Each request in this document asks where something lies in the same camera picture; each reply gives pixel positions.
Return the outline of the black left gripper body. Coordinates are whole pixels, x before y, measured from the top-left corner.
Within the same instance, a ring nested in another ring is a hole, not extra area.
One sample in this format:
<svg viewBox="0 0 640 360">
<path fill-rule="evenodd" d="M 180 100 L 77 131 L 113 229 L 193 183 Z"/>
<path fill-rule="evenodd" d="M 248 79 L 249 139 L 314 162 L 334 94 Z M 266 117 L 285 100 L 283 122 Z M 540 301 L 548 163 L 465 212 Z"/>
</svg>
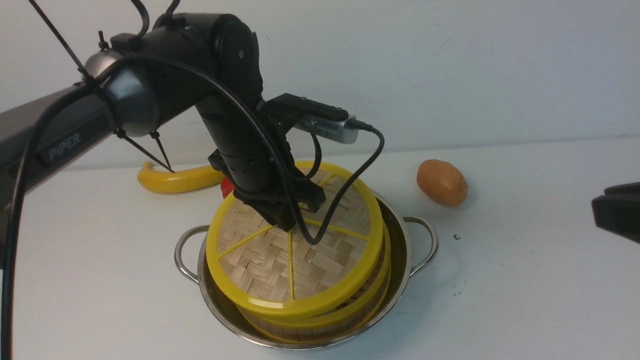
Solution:
<svg viewBox="0 0 640 360">
<path fill-rule="evenodd" d="M 233 184 L 234 197 L 256 210 L 267 223 L 290 230 L 296 221 L 275 159 L 248 119 L 230 102 L 214 96 L 199 102 L 198 113 L 216 146 L 208 160 Z M 254 113 L 275 142 L 292 179 L 295 198 L 317 212 L 326 201 L 325 192 L 297 169 L 286 139 L 300 113 L 279 104 L 277 98 Z"/>
</svg>

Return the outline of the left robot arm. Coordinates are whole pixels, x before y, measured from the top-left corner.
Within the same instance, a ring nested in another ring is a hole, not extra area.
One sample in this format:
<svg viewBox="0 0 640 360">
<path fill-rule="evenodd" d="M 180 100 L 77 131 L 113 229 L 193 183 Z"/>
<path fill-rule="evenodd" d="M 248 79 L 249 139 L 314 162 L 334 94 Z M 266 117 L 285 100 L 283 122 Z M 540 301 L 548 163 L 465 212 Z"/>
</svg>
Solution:
<svg viewBox="0 0 640 360">
<path fill-rule="evenodd" d="M 317 212 L 326 197 L 294 169 L 286 133 L 324 104 L 284 93 L 265 101 L 257 35 L 232 14 L 163 14 L 145 34 L 119 34 L 86 62 L 89 78 L 1 114 L 1 209 L 111 134 L 130 141 L 195 108 L 234 194 L 283 230 L 293 203 Z"/>
</svg>

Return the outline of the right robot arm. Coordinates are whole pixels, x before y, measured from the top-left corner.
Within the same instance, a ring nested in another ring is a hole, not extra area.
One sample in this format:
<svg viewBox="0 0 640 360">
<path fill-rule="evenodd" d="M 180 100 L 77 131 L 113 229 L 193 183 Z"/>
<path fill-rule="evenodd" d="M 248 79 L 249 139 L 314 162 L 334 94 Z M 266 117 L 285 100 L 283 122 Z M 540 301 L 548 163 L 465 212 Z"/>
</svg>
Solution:
<svg viewBox="0 0 640 360">
<path fill-rule="evenodd" d="M 608 187 L 590 204 L 597 228 L 640 243 L 639 182 Z"/>
</svg>

